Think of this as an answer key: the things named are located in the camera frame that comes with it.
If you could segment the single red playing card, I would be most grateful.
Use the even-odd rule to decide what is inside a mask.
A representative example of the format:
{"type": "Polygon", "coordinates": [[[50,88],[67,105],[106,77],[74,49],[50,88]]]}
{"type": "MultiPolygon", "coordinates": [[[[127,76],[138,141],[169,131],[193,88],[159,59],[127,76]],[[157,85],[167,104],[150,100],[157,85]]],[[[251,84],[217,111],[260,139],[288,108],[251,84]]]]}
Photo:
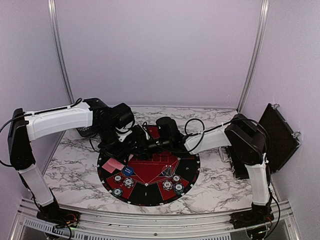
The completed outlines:
{"type": "Polygon", "coordinates": [[[103,164],[102,168],[109,173],[113,173],[115,170],[122,170],[125,167],[124,164],[118,162],[116,159],[110,158],[103,164]]]}

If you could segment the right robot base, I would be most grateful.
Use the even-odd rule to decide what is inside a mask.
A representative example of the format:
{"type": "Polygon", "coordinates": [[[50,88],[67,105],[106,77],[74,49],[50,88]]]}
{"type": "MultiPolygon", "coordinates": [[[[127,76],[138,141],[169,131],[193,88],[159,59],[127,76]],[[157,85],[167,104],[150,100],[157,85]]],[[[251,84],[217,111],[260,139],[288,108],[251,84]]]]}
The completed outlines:
{"type": "Polygon", "coordinates": [[[239,211],[230,215],[229,222],[234,229],[246,228],[247,236],[250,239],[262,239],[267,235],[270,228],[267,223],[275,219],[272,210],[268,207],[252,207],[251,210],[239,211]]]}

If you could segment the blue small blind button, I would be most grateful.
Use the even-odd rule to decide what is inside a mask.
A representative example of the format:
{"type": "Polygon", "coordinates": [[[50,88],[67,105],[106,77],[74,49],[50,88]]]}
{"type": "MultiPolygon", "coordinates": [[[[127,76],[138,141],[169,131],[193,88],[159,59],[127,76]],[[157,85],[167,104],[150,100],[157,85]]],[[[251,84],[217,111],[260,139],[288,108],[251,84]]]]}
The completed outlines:
{"type": "Polygon", "coordinates": [[[130,177],[130,176],[134,176],[135,175],[135,171],[134,171],[134,168],[131,167],[131,166],[125,166],[122,170],[122,173],[127,176],[127,177],[130,177]]]}

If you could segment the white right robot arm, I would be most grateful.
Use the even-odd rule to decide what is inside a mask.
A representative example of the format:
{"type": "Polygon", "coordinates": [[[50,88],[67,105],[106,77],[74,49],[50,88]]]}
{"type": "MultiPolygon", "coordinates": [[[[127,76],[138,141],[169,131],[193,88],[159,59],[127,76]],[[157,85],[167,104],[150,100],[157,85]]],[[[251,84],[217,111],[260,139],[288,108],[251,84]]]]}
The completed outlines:
{"type": "Polygon", "coordinates": [[[255,120],[241,113],[225,123],[197,133],[181,133],[176,121],[161,117],[156,126],[159,138],[154,139],[140,125],[134,127],[137,154],[152,154],[165,150],[176,154],[195,155],[219,147],[232,147],[236,157],[244,164],[250,179],[252,204],[247,219],[258,224],[267,216],[267,203],[272,199],[267,177],[266,154],[270,147],[267,131],[255,120]]]}

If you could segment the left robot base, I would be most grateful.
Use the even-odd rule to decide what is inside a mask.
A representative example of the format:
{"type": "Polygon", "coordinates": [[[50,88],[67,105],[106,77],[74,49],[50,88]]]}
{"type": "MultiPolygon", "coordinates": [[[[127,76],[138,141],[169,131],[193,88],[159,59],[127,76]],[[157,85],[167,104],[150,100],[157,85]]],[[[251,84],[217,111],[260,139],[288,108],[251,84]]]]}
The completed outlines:
{"type": "Polygon", "coordinates": [[[40,220],[56,224],[57,228],[77,227],[80,213],[50,204],[44,207],[39,205],[36,217],[40,220]]]}

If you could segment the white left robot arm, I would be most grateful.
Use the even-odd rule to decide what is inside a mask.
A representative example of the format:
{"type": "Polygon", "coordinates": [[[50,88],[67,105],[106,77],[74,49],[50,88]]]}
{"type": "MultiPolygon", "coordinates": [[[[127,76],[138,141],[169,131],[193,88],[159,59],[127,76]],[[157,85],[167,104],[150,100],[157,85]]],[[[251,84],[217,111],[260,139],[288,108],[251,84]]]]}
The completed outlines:
{"type": "Polygon", "coordinates": [[[6,125],[10,166],[53,223],[60,222],[64,215],[54,204],[43,171],[57,149],[59,137],[68,130],[90,129],[100,137],[100,150],[124,163],[139,130],[128,105],[108,106],[99,98],[79,98],[73,104],[43,110],[17,108],[6,125]]]}

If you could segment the red brown poker chip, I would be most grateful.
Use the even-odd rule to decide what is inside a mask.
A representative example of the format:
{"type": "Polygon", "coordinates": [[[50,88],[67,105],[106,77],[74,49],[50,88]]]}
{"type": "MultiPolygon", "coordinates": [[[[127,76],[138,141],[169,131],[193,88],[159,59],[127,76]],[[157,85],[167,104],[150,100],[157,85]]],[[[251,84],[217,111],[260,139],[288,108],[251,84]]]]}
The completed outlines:
{"type": "Polygon", "coordinates": [[[172,177],[172,181],[175,182],[175,183],[178,183],[181,181],[181,177],[179,175],[174,175],[172,177]]]}
{"type": "Polygon", "coordinates": [[[113,180],[115,183],[120,183],[122,181],[122,176],[121,175],[115,175],[113,180]]]}

